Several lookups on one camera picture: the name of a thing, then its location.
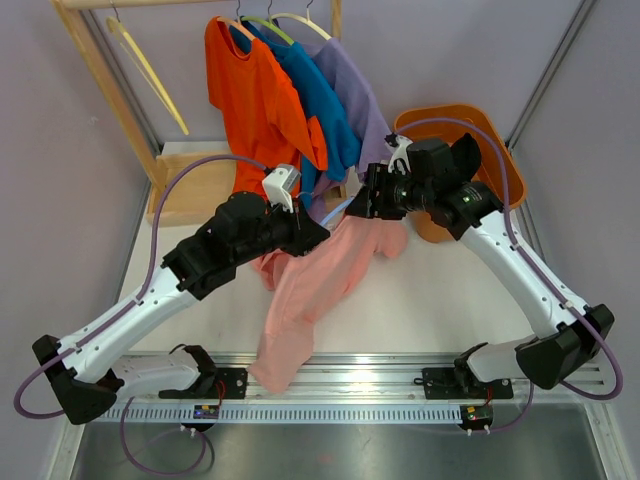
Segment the light blue hanger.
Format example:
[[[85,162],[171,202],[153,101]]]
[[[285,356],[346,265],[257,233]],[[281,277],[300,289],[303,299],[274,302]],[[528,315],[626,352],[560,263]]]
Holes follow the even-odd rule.
[[[332,196],[326,198],[324,195],[312,197],[309,192],[303,192],[300,197],[308,200],[307,212],[311,219],[317,224],[329,230],[333,230],[344,215],[345,209],[353,201],[354,196]]]

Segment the pink t shirt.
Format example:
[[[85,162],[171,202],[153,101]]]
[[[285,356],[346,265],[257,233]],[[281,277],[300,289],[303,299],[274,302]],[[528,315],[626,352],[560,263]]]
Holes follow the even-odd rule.
[[[407,245],[399,221],[345,216],[306,256],[277,250],[253,260],[273,298],[249,373],[271,393],[286,391],[313,353],[315,324],[358,286],[374,256],[395,259]]]

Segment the orange t shirt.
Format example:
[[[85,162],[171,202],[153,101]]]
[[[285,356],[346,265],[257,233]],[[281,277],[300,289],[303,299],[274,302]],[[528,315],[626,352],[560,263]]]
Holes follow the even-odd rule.
[[[262,40],[250,38],[243,51],[236,32],[215,17],[204,34],[209,102],[222,113],[231,152],[269,168],[281,163],[299,168],[307,159],[327,170],[321,126],[305,115],[290,77]]]

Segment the peach hanger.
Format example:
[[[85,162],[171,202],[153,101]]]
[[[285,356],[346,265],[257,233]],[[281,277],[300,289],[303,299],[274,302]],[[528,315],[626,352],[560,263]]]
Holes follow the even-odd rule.
[[[266,50],[265,43],[249,31],[240,21],[240,2],[236,2],[236,17],[229,14],[214,16],[207,27],[206,45],[208,50],[222,49],[237,57],[248,55],[255,49]]]

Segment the yellow hanger with metal hook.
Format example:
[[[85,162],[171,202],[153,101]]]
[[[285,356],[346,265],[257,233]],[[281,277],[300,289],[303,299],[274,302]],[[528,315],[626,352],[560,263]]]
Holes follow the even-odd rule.
[[[133,65],[138,69],[142,78],[147,82],[153,93],[156,95],[164,109],[169,113],[174,122],[184,135],[189,135],[190,130],[184,121],[180,111],[173,102],[171,96],[167,92],[165,86],[158,77],[156,71],[152,67],[143,51],[127,30],[120,19],[117,7],[114,1],[109,2],[109,6],[114,12],[113,16],[108,16],[105,24],[110,34],[118,41],[122,50],[127,54]]]

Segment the black t shirt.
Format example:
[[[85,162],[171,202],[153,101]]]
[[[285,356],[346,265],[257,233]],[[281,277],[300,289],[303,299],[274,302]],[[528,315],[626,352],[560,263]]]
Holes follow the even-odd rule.
[[[454,165],[462,179],[471,181],[482,164],[482,154],[477,141],[465,133],[451,145]]]

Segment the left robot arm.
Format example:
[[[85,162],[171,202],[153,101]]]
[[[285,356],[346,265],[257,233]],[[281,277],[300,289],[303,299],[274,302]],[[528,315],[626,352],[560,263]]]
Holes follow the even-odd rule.
[[[276,250],[304,256],[329,236],[301,204],[286,209],[254,193],[232,195],[136,292],[76,333],[45,335],[33,344],[63,414],[82,425],[131,397],[214,397],[218,368],[199,345],[160,356],[125,355],[165,320],[233,281],[239,266]]]

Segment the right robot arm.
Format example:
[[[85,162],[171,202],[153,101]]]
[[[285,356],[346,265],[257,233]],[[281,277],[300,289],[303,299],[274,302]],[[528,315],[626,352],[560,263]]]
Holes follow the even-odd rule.
[[[600,350],[614,323],[604,305],[590,306],[564,286],[513,230],[492,189],[476,180],[482,155],[464,134],[453,144],[434,137],[414,142],[389,134],[388,163],[371,164],[347,207],[350,216],[400,220],[426,212],[432,221],[477,255],[500,280],[529,321],[530,338],[481,343],[454,362],[454,384],[476,396],[494,380],[523,376],[551,390],[565,384]]]

